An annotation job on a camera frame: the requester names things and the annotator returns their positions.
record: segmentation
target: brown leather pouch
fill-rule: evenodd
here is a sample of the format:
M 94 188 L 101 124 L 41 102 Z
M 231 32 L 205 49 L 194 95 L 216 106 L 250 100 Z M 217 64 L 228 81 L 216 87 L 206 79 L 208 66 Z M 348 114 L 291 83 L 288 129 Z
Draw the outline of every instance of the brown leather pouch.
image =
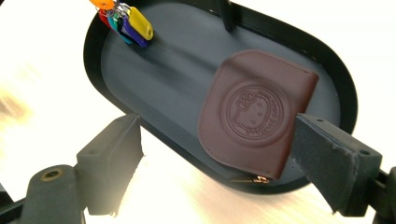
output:
M 304 112 L 318 76 L 263 51 L 245 50 L 218 69 L 198 124 L 205 151 L 225 165 L 280 178 L 294 117 Z

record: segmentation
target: white surface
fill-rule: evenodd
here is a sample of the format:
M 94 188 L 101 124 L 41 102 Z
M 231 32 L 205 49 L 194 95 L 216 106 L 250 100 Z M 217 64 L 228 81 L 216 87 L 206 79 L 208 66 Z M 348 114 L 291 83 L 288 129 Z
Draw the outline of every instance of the white surface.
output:
M 352 74 L 359 117 L 353 135 L 396 164 L 396 7 L 393 1 L 267 1 L 240 4 L 290 23 L 330 46 Z M 122 113 L 88 80 L 85 34 L 96 13 L 88 0 L 6 0 L 0 6 L 0 182 L 23 198 L 36 172 L 76 164 L 76 153 Z M 228 189 L 143 132 L 146 157 L 118 217 L 87 223 L 371 223 L 332 215 L 312 186 L 275 196 Z

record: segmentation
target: black tray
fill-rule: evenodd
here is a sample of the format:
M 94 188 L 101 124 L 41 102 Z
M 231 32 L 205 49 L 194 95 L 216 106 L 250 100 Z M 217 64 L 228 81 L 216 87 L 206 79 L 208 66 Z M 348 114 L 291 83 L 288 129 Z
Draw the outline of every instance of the black tray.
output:
M 316 72 L 319 82 L 306 113 L 352 132 L 357 95 L 351 76 L 312 35 L 237 4 L 228 11 L 236 27 L 227 32 L 215 1 L 126 3 L 150 21 L 154 38 L 146 49 L 127 45 L 96 15 L 84 46 L 92 85 L 125 113 L 139 113 L 142 126 L 219 182 L 255 193 L 286 192 L 308 183 L 292 159 L 281 178 L 269 184 L 232 183 L 248 174 L 214 161 L 201 147 L 197 123 L 206 93 L 219 65 L 238 51 L 261 49 Z

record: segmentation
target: embossed logo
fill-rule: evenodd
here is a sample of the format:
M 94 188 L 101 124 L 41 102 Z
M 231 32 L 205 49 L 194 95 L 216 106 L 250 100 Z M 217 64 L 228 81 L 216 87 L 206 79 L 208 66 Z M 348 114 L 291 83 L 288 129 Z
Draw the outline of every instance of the embossed logo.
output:
M 240 144 L 265 145 L 281 135 L 289 121 L 288 109 L 286 94 L 274 84 L 241 83 L 223 101 L 222 125 Z

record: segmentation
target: keys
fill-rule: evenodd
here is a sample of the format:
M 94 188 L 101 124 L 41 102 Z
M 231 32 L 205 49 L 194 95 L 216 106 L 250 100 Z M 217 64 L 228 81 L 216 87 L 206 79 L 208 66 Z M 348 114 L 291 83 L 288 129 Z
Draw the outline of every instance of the keys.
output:
M 144 48 L 154 35 L 149 21 L 136 7 L 119 0 L 90 0 L 98 8 L 101 21 L 112 28 L 127 44 Z

